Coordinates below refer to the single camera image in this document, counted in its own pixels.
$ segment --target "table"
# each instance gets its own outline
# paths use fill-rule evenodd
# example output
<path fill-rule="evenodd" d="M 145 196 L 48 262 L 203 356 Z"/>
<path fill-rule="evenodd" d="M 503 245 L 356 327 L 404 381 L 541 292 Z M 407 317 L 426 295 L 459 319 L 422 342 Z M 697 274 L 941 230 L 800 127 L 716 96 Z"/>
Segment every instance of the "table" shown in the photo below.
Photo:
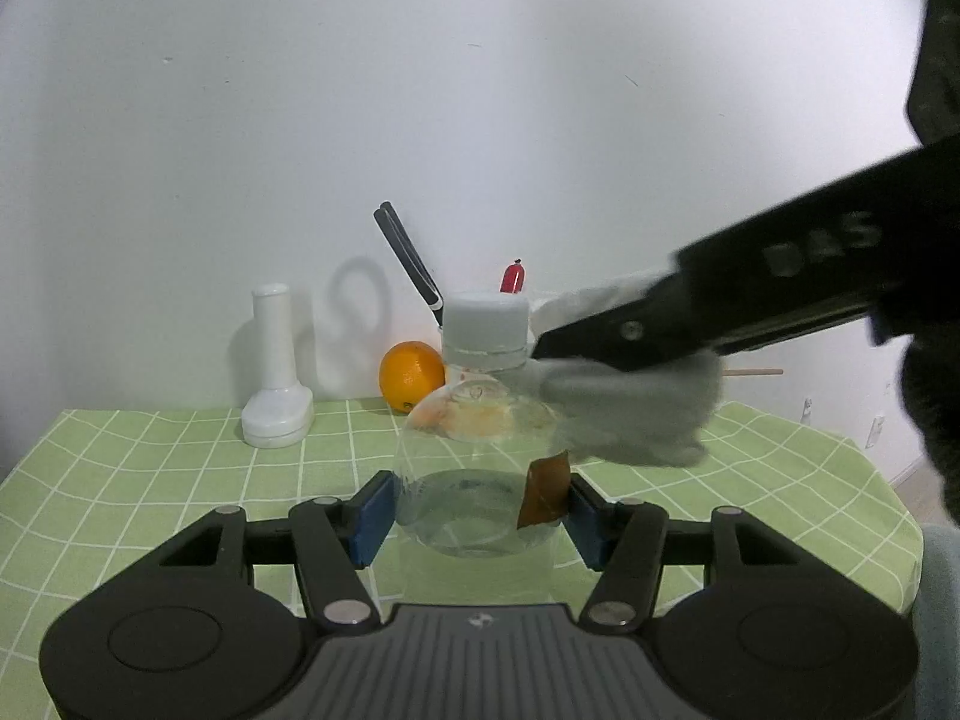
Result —
<path fill-rule="evenodd" d="M 283 517 L 316 495 L 349 496 L 392 465 L 397 426 L 378 399 L 317 403 L 300 445 L 257 450 L 239 410 L 66 410 L 0 485 L 0 718 L 56 717 L 37 670 L 47 626 L 69 605 L 214 506 Z M 577 466 L 611 499 L 640 498 L 672 517 L 746 508 L 899 611 L 920 581 L 920 528 L 853 442 L 739 403 L 703 432 L 696 469 Z M 381 610 L 402 598 L 397 538 L 360 572 Z M 563 533 L 555 600 L 579 610 L 596 575 Z M 694 568 L 664 570 L 664 611 L 700 587 Z M 256 585 L 302 613 L 289 566 Z"/>

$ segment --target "transparent bottle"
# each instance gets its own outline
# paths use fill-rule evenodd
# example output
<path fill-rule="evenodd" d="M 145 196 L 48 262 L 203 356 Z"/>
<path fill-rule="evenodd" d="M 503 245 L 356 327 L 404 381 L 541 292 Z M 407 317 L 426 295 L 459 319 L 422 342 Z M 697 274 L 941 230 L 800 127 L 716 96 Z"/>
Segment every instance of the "transparent bottle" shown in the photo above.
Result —
<path fill-rule="evenodd" d="M 467 293 L 445 304 L 443 357 L 472 378 L 437 389 L 400 432 L 397 523 L 403 600 L 519 604 L 549 600 L 559 521 L 519 527 L 532 461 L 557 453 L 557 418 L 491 372 L 523 365 L 529 306 Z"/>

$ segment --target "gloved hand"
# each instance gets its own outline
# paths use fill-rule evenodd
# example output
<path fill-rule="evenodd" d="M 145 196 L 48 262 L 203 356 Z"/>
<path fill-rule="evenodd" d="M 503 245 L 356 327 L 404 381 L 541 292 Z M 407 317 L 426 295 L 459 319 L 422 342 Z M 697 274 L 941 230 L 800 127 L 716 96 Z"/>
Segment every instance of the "gloved hand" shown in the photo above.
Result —
<path fill-rule="evenodd" d="M 535 309 L 535 336 L 641 298 L 656 279 L 624 276 L 553 298 Z M 570 461 L 596 456 L 630 466 L 693 466 L 706 450 L 698 431 L 720 397 L 720 358 L 712 351 L 624 373 L 593 360 L 528 360 L 497 374 L 504 384 L 563 415 L 556 448 Z"/>

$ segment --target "wooden floor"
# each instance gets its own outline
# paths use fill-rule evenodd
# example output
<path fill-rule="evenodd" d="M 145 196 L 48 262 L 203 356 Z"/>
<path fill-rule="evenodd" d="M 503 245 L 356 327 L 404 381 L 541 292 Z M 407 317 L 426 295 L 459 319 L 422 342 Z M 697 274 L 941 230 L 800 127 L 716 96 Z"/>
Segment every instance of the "wooden floor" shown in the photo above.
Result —
<path fill-rule="evenodd" d="M 940 500 L 940 477 L 925 461 L 918 463 L 904 480 L 894 486 L 894 490 L 918 522 L 952 524 Z"/>

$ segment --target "electrical socket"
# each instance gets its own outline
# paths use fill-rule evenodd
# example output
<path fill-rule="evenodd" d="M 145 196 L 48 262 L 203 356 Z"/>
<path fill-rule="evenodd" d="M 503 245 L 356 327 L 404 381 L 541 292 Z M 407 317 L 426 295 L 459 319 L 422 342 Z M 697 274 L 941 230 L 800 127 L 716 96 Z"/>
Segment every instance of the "electrical socket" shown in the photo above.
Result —
<path fill-rule="evenodd" d="M 867 436 L 867 443 L 864 445 L 865 449 L 870 449 L 880 439 L 880 431 L 883 430 L 883 420 L 884 416 L 882 413 L 874 417 L 874 424 L 870 426 L 870 435 Z"/>

